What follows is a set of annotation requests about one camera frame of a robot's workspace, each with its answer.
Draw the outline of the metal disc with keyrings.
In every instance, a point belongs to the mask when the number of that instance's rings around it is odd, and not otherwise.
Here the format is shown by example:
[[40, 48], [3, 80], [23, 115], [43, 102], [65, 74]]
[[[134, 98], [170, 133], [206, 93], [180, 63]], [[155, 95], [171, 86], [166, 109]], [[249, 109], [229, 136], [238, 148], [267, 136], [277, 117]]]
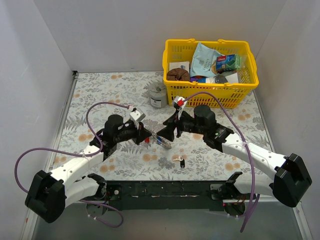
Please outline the metal disc with keyrings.
[[161, 136], [158, 136], [155, 132], [152, 133], [152, 138], [156, 144], [160, 145], [164, 149], [170, 150], [172, 148], [171, 144]]

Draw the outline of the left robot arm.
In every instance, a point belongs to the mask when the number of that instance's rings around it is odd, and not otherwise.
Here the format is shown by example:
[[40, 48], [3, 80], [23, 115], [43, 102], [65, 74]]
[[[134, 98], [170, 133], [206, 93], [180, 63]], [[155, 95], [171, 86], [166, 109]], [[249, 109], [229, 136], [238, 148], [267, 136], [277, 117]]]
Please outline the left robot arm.
[[39, 171], [33, 178], [25, 205], [47, 223], [58, 219], [64, 209], [82, 199], [100, 201], [107, 194], [107, 182], [91, 168], [110, 157], [121, 142], [132, 140], [139, 145], [152, 133], [145, 129], [145, 114], [135, 110], [124, 122], [118, 114], [110, 115], [89, 145], [79, 156], [50, 172]]

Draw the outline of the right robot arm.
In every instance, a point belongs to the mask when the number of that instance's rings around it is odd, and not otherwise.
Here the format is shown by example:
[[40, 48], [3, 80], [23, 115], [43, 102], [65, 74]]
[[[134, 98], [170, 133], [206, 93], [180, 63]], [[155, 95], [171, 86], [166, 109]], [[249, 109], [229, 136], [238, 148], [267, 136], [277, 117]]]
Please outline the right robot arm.
[[183, 132], [200, 134], [210, 148], [231, 155], [264, 173], [255, 181], [245, 179], [236, 172], [212, 193], [223, 199], [237, 199], [244, 194], [260, 194], [275, 197], [287, 207], [297, 206], [312, 184], [311, 176], [303, 159], [292, 153], [290, 156], [274, 153], [253, 143], [245, 144], [230, 128], [216, 121], [215, 113], [207, 105], [196, 106], [193, 116], [176, 110], [164, 123], [157, 135], [172, 142]]

